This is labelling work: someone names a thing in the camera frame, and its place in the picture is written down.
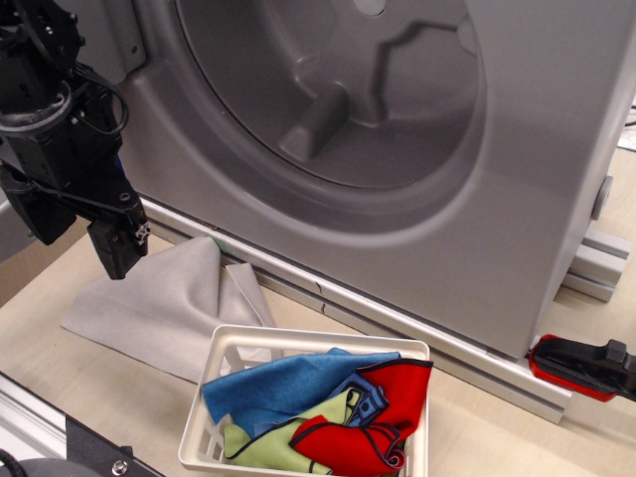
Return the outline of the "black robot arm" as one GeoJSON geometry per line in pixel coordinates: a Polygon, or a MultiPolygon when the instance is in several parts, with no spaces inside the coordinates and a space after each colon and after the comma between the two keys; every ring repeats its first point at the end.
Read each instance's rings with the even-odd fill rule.
{"type": "Polygon", "coordinates": [[[118,158],[129,112],[116,87],[78,60],[77,16],[54,1],[1,4],[1,188],[36,239],[77,218],[113,280],[148,252],[141,199],[118,158]]]}

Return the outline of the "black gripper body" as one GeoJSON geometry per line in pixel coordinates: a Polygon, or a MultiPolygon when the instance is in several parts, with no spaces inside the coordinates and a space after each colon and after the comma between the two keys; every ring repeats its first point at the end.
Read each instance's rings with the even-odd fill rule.
{"type": "Polygon", "coordinates": [[[42,192],[85,218],[147,223],[118,159],[125,121],[102,84],[64,81],[44,101],[23,97],[1,108],[1,167],[18,170],[42,192]]]}

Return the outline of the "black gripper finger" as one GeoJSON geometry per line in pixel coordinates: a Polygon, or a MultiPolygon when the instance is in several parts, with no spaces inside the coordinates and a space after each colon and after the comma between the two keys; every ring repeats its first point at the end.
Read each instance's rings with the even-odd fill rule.
{"type": "Polygon", "coordinates": [[[91,223],[88,234],[100,262],[112,280],[126,273],[148,253],[150,228],[147,223],[133,225],[99,219],[91,223]]]}
{"type": "Polygon", "coordinates": [[[1,188],[27,228],[45,245],[54,243],[77,220],[74,212],[9,166],[1,167],[1,188]]]}

